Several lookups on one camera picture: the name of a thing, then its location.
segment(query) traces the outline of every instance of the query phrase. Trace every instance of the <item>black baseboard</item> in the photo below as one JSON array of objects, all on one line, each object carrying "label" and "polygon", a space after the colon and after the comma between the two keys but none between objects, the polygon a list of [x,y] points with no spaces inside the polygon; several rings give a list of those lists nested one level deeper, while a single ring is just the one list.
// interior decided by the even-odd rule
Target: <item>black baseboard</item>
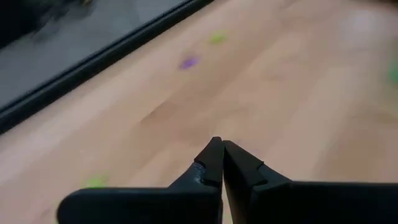
[{"label": "black baseboard", "polygon": [[187,0],[84,59],[67,71],[62,72],[40,87],[10,102],[7,106],[0,109],[0,134],[72,91],[78,85],[89,80],[212,1]]}]

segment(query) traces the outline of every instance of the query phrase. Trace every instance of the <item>green paper scrap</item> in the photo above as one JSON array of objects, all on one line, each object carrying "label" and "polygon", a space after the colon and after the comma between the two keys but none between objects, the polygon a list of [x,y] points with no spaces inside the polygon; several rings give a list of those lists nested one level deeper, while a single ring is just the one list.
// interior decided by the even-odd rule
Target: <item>green paper scrap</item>
[{"label": "green paper scrap", "polygon": [[398,84],[398,61],[391,63],[389,68],[389,78],[391,81]]},{"label": "green paper scrap", "polygon": [[212,44],[219,44],[226,40],[226,35],[222,33],[214,34],[211,36],[210,42]]},{"label": "green paper scrap", "polygon": [[93,177],[86,183],[86,188],[101,188],[106,187],[106,182],[108,178],[105,176]]}]

